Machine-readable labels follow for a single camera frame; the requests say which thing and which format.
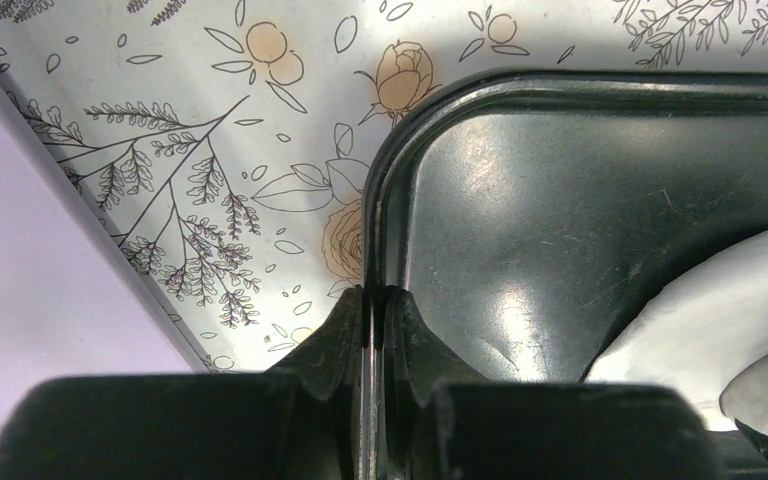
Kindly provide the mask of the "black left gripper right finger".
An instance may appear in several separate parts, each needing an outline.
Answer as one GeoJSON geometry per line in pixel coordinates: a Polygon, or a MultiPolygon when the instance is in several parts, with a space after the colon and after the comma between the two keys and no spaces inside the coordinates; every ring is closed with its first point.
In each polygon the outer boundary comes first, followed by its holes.
{"type": "Polygon", "coordinates": [[[700,418],[651,386],[491,380],[426,325],[413,295],[383,302],[387,479],[723,479],[700,418]]]}

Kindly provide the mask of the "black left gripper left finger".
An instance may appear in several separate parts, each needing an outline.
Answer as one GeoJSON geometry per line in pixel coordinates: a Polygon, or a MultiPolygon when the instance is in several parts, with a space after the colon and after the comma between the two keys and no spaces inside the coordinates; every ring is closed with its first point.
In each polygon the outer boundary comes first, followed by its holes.
{"type": "Polygon", "coordinates": [[[0,479],[352,479],[362,292],[262,373],[92,376],[30,390],[0,479]]]}

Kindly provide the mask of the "white dough disc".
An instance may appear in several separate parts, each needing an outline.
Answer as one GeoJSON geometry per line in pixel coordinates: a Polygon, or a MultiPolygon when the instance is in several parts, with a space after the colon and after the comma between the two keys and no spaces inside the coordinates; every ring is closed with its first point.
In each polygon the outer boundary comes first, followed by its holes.
{"type": "Polygon", "coordinates": [[[768,231],[693,267],[648,301],[595,359],[588,383],[628,383],[678,392],[707,429],[735,424],[720,395],[768,354],[768,231]]]}

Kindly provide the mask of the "black baking tray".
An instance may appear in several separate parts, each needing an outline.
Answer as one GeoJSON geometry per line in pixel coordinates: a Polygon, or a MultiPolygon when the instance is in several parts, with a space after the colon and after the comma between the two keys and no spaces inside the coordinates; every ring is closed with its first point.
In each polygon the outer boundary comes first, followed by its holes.
{"type": "MultiPolygon", "coordinates": [[[[768,231],[768,74],[466,79],[393,131],[364,196],[357,477],[387,479],[388,290],[488,379],[612,384],[585,376],[648,301],[768,231]]],[[[752,450],[720,457],[761,476],[752,450]]]]}

